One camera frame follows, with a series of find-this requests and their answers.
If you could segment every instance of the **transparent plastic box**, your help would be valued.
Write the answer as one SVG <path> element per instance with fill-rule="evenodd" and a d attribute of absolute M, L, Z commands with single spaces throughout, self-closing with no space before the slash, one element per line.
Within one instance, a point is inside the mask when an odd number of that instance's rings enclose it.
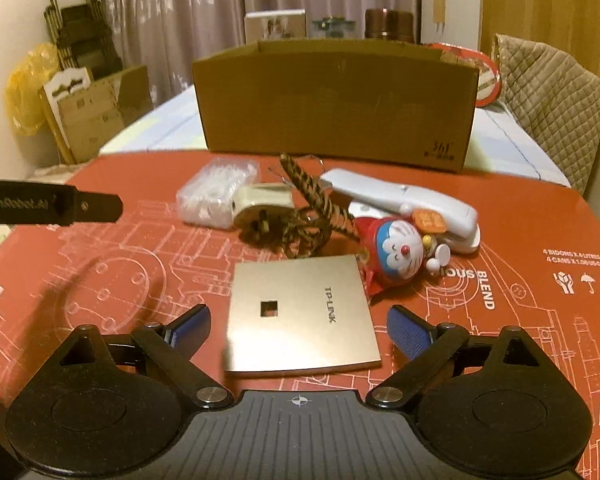
<path fill-rule="evenodd" d="M 231 229 L 235 191 L 257 182 L 259 175 L 254 160 L 215 158 L 176 193 L 178 216 L 187 224 Z"/>

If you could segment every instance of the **white handheld device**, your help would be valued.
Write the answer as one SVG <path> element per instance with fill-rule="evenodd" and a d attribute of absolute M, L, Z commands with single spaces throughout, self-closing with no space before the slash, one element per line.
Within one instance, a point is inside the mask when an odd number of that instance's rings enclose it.
<path fill-rule="evenodd" d="M 323 185 L 359 202 L 389 213 L 409 216 L 414 209 L 431 209 L 440 213 L 448 229 L 449 246 L 463 247 L 457 252 L 473 252 L 480 244 L 478 212 L 470 205 L 449 195 L 418 186 L 386 182 L 353 171 L 329 170 L 320 176 Z"/>

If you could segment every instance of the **red table mat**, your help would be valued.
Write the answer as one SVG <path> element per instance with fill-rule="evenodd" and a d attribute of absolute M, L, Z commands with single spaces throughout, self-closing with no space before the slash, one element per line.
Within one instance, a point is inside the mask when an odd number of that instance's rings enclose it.
<path fill-rule="evenodd" d="M 19 226 L 0 247 L 0 398 L 9 403 L 75 326 L 128 332 L 167 323 L 197 303 L 212 313 L 212 333 L 193 362 L 234 393 L 244 388 L 356 388 L 361 396 L 404 361 L 386 334 L 386 313 L 402 303 L 430 323 L 450 320 L 474 334 L 523 326 L 589 404 L 590 449 L 580 466 L 600 478 L 600 224 L 573 190 L 496 174 L 452 175 L 398 166 L 325 161 L 353 171 L 430 187 L 473 205 L 482 245 L 454 256 L 446 276 L 386 293 L 371 306 L 382 367 L 347 374 L 229 381 L 221 369 L 234 265 L 275 258 L 245 246 L 235 232 L 182 224 L 174 197 L 213 155 L 168 152 L 99 158 L 72 181 L 117 193 L 117 224 Z M 275 158 L 258 157 L 263 179 Z M 354 247 L 335 239 L 328 253 Z M 560 285 L 554 274 L 570 277 Z"/>

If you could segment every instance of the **product box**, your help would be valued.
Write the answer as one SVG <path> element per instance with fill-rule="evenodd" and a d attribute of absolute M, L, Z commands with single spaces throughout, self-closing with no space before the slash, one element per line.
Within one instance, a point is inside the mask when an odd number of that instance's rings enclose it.
<path fill-rule="evenodd" d="M 262 10 L 244 16 L 246 43 L 306 37 L 304 9 Z"/>
<path fill-rule="evenodd" d="M 193 63 L 206 145 L 460 171 L 478 71 L 382 40 L 259 41 Z"/>
<path fill-rule="evenodd" d="M 153 108 L 145 66 L 99 79 L 58 101 L 62 127 L 76 162 L 98 150 Z"/>

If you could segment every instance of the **beige quilted fabric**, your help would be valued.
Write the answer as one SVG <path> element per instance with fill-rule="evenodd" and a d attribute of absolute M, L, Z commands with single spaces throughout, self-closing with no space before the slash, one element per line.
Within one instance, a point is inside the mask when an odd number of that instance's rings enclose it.
<path fill-rule="evenodd" d="M 551 45 L 496 34 L 503 99 L 582 194 L 600 143 L 600 78 Z"/>

